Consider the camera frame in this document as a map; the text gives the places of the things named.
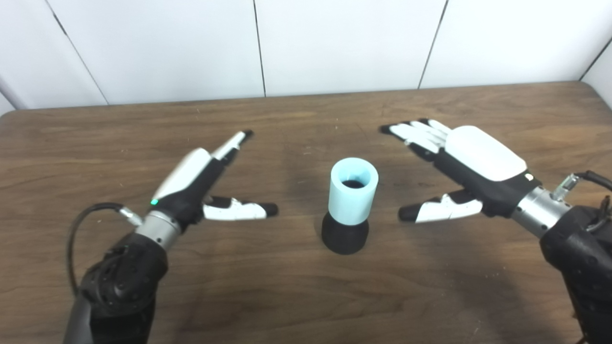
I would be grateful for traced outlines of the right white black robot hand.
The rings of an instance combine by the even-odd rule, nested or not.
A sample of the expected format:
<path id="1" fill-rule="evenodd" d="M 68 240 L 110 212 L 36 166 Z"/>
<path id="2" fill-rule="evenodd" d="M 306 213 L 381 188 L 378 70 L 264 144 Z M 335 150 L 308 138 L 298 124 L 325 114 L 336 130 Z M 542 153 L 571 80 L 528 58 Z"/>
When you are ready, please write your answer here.
<path id="1" fill-rule="evenodd" d="M 509 218 L 520 201 L 542 183 L 524 159 L 475 126 L 454 129 L 434 119 L 380 126 L 418 157 L 446 175 L 460 190 L 400 207 L 398 218 L 416 224 L 484 213 Z"/>

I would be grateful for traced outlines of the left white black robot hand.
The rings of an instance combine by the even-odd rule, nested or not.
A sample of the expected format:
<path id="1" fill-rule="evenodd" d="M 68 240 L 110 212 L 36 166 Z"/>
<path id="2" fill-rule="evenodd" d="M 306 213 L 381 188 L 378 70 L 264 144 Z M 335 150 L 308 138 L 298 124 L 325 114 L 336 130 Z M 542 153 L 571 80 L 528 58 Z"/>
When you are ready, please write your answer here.
<path id="1" fill-rule="evenodd" d="M 252 130 L 238 131 L 210 153 L 204 148 L 189 152 L 166 177 L 150 202 L 150 210 L 173 220 L 185 230 L 203 219 L 242 221 L 274 217 L 278 205 L 210 196 L 210 190 L 236 158 Z"/>

